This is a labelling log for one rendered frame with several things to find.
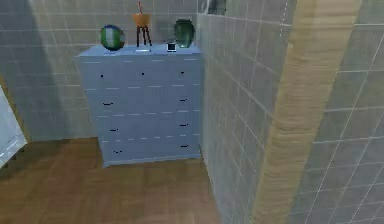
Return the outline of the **pale blue chest of drawers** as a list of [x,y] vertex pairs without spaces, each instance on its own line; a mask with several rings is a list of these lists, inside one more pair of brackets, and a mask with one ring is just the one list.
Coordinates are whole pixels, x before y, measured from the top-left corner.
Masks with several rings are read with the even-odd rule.
[[198,158],[202,52],[165,44],[76,56],[103,165]]

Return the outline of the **dark green vase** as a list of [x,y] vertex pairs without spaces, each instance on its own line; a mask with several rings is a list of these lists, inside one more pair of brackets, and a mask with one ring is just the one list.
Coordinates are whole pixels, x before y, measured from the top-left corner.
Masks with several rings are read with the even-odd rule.
[[190,19],[178,19],[174,24],[176,43],[180,48],[189,48],[195,35],[195,28]]

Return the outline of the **green and white striped ball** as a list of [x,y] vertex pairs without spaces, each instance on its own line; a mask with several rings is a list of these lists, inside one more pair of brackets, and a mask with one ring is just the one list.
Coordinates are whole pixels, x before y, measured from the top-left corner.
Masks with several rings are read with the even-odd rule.
[[100,30],[100,42],[104,48],[118,51],[125,45],[124,32],[115,25],[106,25]]

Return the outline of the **tan wooden door frame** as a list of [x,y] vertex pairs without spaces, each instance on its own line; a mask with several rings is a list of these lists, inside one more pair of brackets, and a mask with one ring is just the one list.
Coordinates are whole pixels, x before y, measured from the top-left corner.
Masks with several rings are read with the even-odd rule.
[[361,0],[298,0],[250,224],[287,224]]

